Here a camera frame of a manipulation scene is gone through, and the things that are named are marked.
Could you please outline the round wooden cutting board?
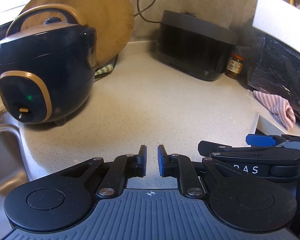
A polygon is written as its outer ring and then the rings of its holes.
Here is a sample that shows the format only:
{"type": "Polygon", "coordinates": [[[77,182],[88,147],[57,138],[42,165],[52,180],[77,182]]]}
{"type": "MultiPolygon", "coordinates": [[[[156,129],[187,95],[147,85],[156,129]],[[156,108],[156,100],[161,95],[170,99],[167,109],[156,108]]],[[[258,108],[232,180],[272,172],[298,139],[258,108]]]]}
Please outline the round wooden cutting board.
{"type": "Polygon", "coordinates": [[[128,43],[134,28],[134,10],[130,0],[30,0],[22,12],[33,7],[59,3],[77,9],[96,29],[96,63],[102,66],[128,43]]]}

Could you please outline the black rectangular appliance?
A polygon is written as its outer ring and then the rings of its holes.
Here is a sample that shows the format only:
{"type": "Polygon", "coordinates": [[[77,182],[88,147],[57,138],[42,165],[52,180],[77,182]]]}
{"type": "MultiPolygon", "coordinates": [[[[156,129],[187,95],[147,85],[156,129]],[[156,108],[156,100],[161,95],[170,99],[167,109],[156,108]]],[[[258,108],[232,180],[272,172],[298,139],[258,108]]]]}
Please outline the black rectangular appliance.
{"type": "Polygon", "coordinates": [[[238,34],[190,13],[165,10],[156,51],[161,62],[192,77],[216,81],[226,70],[238,34]]]}

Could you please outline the stainless steel sink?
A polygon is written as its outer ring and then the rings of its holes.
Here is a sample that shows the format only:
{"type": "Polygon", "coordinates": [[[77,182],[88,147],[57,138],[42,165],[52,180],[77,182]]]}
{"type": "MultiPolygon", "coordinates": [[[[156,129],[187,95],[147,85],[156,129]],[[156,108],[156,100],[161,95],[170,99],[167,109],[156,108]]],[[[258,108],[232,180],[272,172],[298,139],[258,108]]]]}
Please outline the stainless steel sink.
{"type": "Polygon", "coordinates": [[[0,239],[11,231],[4,200],[14,188],[29,181],[22,153],[19,129],[14,125],[0,125],[0,239]]]}

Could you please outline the green white woven cloth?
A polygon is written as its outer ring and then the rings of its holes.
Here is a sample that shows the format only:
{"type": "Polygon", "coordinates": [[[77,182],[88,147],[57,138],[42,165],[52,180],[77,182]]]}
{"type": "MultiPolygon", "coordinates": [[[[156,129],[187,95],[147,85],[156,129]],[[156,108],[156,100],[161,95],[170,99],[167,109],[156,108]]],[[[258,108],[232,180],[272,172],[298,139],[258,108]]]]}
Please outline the green white woven cloth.
{"type": "Polygon", "coordinates": [[[103,66],[95,72],[95,78],[107,75],[107,74],[111,73],[113,71],[113,69],[114,69],[114,67],[111,63],[106,66],[103,66]]]}

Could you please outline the pink striped cloth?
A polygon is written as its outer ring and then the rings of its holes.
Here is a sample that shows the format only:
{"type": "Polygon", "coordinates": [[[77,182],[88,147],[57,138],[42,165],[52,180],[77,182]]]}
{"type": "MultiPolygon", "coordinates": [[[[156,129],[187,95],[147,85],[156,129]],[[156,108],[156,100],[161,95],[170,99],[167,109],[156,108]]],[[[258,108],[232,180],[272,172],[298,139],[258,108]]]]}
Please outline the pink striped cloth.
{"type": "Polygon", "coordinates": [[[253,91],[254,97],[279,120],[286,130],[291,130],[296,122],[294,111],[289,101],[279,95],[253,91]]]}

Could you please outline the black glossy bag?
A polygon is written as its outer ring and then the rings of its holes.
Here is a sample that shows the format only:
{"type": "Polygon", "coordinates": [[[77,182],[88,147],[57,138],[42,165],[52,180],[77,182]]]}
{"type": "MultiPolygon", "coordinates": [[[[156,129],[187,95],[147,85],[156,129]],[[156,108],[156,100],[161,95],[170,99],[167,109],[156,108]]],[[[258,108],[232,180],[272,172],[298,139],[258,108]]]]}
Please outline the black glossy bag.
{"type": "Polygon", "coordinates": [[[248,85],[287,99],[300,119],[300,53],[269,35],[254,49],[248,85]]]}

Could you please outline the glass sauce jar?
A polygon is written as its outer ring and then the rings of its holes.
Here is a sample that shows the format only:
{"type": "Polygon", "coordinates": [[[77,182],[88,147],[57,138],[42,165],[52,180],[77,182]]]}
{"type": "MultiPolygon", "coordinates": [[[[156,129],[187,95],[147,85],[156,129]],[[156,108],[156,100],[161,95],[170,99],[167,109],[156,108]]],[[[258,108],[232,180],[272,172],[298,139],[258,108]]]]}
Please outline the glass sauce jar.
{"type": "Polygon", "coordinates": [[[225,75],[232,79],[237,79],[241,73],[243,63],[244,58],[232,52],[225,70],[225,75]]]}

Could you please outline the navy and gold rice cooker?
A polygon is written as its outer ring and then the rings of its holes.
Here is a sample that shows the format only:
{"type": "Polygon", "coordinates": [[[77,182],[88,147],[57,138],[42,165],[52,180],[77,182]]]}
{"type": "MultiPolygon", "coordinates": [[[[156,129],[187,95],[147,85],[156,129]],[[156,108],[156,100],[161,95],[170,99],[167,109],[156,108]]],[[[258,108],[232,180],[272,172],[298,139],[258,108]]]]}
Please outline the navy and gold rice cooker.
{"type": "Polygon", "coordinates": [[[95,69],[96,30],[68,5],[23,12],[0,40],[0,96],[24,124],[63,125],[89,97],[95,69]]]}

